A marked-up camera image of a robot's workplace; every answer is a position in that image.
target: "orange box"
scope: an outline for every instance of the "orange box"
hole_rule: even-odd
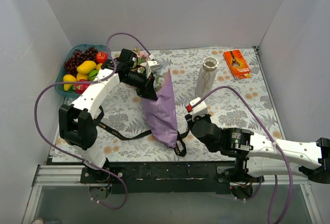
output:
[[[240,50],[230,50],[223,53],[234,79],[250,78],[250,68]]]

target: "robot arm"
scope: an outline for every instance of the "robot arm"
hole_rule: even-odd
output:
[[[221,129],[213,124],[205,102],[194,108],[200,98],[190,102],[186,121],[192,134],[205,144],[210,152],[236,158],[235,168],[224,172],[229,181],[244,181],[249,176],[287,174],[280,152],[264,135],[240,128]],[[294,175],[308,177],[319,183],[330,183],[330,140],[320,138],[312,143],[277,139]]]
[[[138,96],[157,100],[153,86],[155,77],[152,73],[159,68],[157,61],[148,61],[145,66],[146,72],[142,74],[131,71],[137,60],[133,51],[123,49],[116,60],[117,70],[112,77],[90,85],[71,105],[63,104],[59,109],[60,137],[72,145],[82,158],[99,167],[103,167],[106,158],[95,142],[97,138],[96,126],[104,115],[101,103],[110,91],[120,82],[123,82],[136,87]],[[112,61],[107,60],[102,65],[95,81],[110,75],[113,69]],[[95,117],[99,108],[101,113]]]

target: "tablecloth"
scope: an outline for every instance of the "tablecloth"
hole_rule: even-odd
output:
[[[232,48],[151,51],[155,59],[162,65],[162,69],[156,75],[158,84],[161,84],[161,80],[168,69],[171,71],[179,132],[183,133],[188,130],[185,120],[185,115],[187,114],[185,106],[189,101],[197,97],[195,87],[202,60],[205,57],[212,56],[219,61],[213,88],[222,85],[235,88],[245,98],[270,133],[274,137],[281,138],[278,121],[254,50],[252,48],[240,49],[251,69],[252,76],[248,79],[239,80],[234,80],[223,58],[223,52],[226,50],[232,50]],[[248,109],[230,90],[219,90],[207,98],[205,102],[208,105],[212,122],[219,127],[246,128],[265,135]],[[141,98],[137,96],[135,89],[130,86],[120,83],[103,101],[102,107],[105,110],[102,122],[118,130],[126,137],[133,137],[142,131],[149,130],[143,113]],[[109,161],[234,160],[234,158],[223,156],[219,152],[208,152],[204,144],[199,142],[191,133],[184,139],[187,146],[187,155],[179,157],[174,153],[173,149],[157,141],[152,135],[137,140],[122,141],[100,127],[97,130],[98,137],[96,143]],[[77,154],[76,150],[61,138],[58,138],[56,145],[66,151]],[[53,162],[76,161],[78,160],[57,150],[53,156]]]

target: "white wall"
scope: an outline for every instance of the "white wall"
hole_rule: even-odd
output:
[[[37,95],[55,81],[71,45],[47,0],[0,0],[0,223],[20,223],[38,163],[49,152],[37,134]],[[53,138],[58,108],[55,90],[40,106],[42,130]]]
[[[149,48],[259,45],[282,0],[48,0],[72,45],[131,32]],[[111,48],[132,48],[127,38]]]
[[[287,139],[330,139],[330,0],[283,0],[260,57]],[[329,185],[313,184],[324,223]]]

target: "purple bag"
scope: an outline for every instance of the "purple bag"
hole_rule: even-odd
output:
[[[153,136],[171,148],[177,140],[177,120],[171,72],[168,70],[157,100],[142,99],[146,121]]]

